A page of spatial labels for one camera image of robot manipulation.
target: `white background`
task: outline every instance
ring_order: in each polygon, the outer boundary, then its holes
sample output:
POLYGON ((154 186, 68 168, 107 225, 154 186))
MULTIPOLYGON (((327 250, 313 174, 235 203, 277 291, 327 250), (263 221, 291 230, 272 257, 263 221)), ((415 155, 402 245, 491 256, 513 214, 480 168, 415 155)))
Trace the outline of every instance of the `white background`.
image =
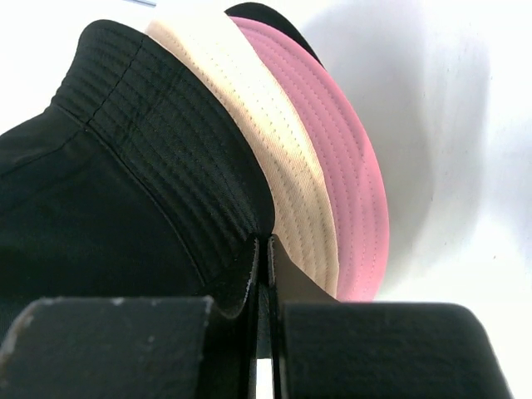
MULTIPOLYGON (((530 3, 264 2, 303 32, 377 153, 392 230, 378 299, 466 305, 515 397, 532 398, 530 3)), ((121 0, 0 5, 0 132, 47 106, 85 25, 142 31, 152 13, 121 0)), ((258 397, 268 387, 261 362, 258 397)))

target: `hat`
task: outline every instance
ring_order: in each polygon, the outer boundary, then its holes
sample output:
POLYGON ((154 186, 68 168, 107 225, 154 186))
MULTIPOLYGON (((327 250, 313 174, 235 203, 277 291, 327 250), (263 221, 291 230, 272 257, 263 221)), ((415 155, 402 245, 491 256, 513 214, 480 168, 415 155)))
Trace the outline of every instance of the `hat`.
POLYGON ((180 59, 233 117, 272 191, 274 233, 291 260, 334 296, 337 239, 323 170, 277 80, 222 12, 165 14, 146 33, 180 59))
POLYGON ((371 300, 386 269, 389 224, 370 140, 340 88, 308 52, 268 25, 233 19, 295 106, 318 154, 337 231, 337 298, 371 300))
POLYGON ((0 135, 0 154, 4 301, 192 294, 273 230, 267 180, 224 107, 116 22, 85 29, 51 105, 0 135))
POLYGON ((299 30, 292 25, 281 13, 277 12, 271 7, 265 6, 259 2, 243 2, 232 6, 225 10, 225 13, 230 17, 241 17, 251 19, 252 21, 262 22, 278 31, 284 33, 286 36, 294 40, 301 46, 308 54, 310 54, 317 62, 321 64, 318 56, 310 47, 307 40, 299 32, 299 30))

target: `beige fabric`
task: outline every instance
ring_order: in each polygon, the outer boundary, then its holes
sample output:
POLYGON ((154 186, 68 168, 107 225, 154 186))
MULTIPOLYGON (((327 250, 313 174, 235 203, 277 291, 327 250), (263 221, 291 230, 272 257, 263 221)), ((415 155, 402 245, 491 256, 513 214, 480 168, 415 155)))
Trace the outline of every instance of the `beige fabric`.
POLYGON ((222 12, 164 15, 146 34, 218 98, 253 150, 275 204, 274 233, 291 260, 336 295, 337 240, 323 171, 293 104, 222 12))

